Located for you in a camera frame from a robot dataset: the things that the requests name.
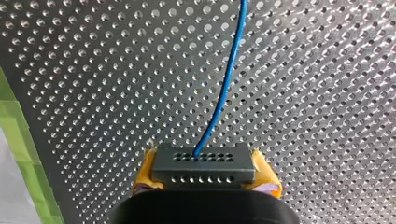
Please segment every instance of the perforated metal sheet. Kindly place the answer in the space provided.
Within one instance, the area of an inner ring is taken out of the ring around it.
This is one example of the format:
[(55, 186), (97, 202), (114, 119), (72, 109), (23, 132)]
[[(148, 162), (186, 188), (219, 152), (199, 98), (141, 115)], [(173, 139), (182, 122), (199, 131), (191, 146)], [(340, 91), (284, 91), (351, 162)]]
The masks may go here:
[[(238, 1), (0, 1), (1, 65), (67, 223), (106, 223), (149, 139), (193, 147)], [(302, 223), (395, 223), (394, 1), (249, 1), (210, 146), (267, 156)]]

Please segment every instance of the blue wire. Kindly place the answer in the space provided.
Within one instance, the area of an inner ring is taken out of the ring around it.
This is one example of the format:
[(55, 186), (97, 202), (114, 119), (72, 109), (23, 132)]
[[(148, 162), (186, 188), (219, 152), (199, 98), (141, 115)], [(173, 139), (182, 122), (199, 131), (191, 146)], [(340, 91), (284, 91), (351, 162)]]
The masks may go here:
[(241, 0), (240, 7), (241, 9), (239, 11), (239, 19), (236, 26), (235, 38), (233, 39), (233, 47), (231, 48), (230, 58), (228, 60), (227, 69), (225, 71), (224, 81), (221, 87), (218, 104), (216, 105), (215, 111), (213, 112), (212, 120), (210, 120), (204, 135), (202, 136), (201, 140), (198, 142), (195, 150), (193, 151), (194, 157), (197, 157), (199, 155), (202, 148), (206, 145), (207, 140), (212, 135), (215, 125), (219, 122), (221, 110), (227, 99), (228, 89), (230, 88), (230, 83), (233, 76), (233, 66), (235, 65), (236, 61), (236, 54), (238, 53), (239, 43), (241, 42), (242, 35), (244, 33), (244, 25), (248, 12), (248, 0)]

